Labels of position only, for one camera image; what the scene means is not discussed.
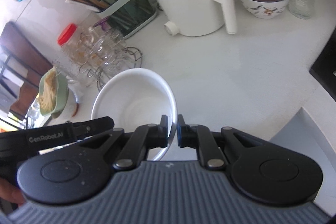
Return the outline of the person's left hand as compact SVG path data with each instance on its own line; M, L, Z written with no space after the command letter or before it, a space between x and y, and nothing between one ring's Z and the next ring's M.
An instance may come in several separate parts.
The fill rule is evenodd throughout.
M0 178L0 196L2 199L15 203L19 207L26 202L21 190L3 178Z

